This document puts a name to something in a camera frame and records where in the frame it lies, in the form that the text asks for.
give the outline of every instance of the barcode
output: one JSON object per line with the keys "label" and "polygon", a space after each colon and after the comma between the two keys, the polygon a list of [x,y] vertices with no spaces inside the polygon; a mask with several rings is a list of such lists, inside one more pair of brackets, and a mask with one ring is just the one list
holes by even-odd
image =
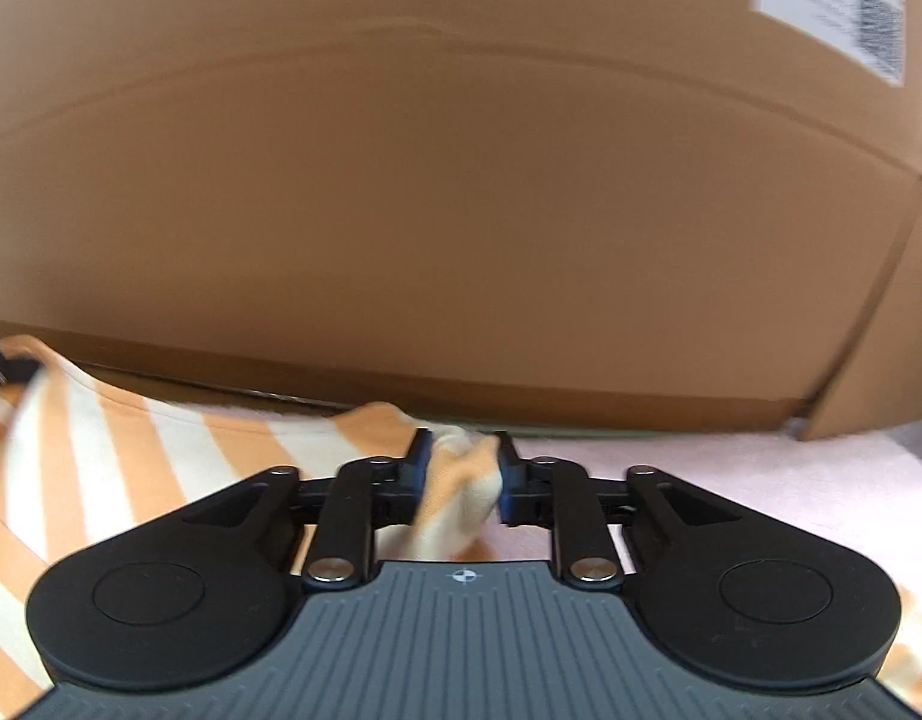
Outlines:
{"label": "barcode", "polygon": [[901,9],[887,0],[858,0],[858,48],[893,80],[901,79],[904,23]]}

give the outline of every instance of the circular pad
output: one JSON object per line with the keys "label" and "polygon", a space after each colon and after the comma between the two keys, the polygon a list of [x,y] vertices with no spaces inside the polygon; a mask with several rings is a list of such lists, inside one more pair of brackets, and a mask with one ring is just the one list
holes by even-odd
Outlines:
{"label": "circular pad", "polygon": [[831,585],[818,571],[791,560],[752,560],[722,577],[722,598],[738,614],[785,625],[810,620],[831,603]]}
{"label": "circular pad", "polygon": [[637,611],[681,664],[728,685],[810,691],[873,675],[901,605],[871,560],[781,523],[699,526],[637,583]]}
{"label": "circular pad", "polygon": [[205,583],[184,565],[121,565],[94,586],[94,605],[127,625],[157,625],[189,613],[205,597]]}

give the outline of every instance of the cardboard box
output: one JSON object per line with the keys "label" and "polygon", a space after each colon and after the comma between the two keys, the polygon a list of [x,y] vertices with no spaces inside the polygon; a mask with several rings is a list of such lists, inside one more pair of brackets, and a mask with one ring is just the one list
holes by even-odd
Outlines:
{"label": "cardboard box", "polygon": [[916,418],[922,0],[900,85],[756,1],[0,0],[0,320],[440,415]]}

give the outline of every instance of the ribbed gray surface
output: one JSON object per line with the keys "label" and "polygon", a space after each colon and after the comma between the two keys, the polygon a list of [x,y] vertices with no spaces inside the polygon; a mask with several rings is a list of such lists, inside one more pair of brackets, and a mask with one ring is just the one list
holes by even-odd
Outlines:
{"label": "ribbed gray surface", "polygon": [[567,589],[544,562],[389,562],[316,596],[237,674],[170,695],[64,685],[25,720],[891,720],[917,717],[874,680],[772,697],[707,683],[645,639],[616,597]]}

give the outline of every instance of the striped cloth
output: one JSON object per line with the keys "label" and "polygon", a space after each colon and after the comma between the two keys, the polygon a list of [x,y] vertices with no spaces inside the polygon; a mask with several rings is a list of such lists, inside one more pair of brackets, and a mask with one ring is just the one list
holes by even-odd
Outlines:
{"label": "striped cloth", "polygon": [[401,457],[418,427],[435,445],[415,522],[378,533],[378,554],[478,560],[501,491],[494,439],[409,418],[378,403],[336,418],[250,419],[160,403],[91,378],[29,337],[8,356],[44,365],[27,386],[0,388],[0,717],[50,686],[24,622],[48,565],[270,466],[306,478],[372,455]]}

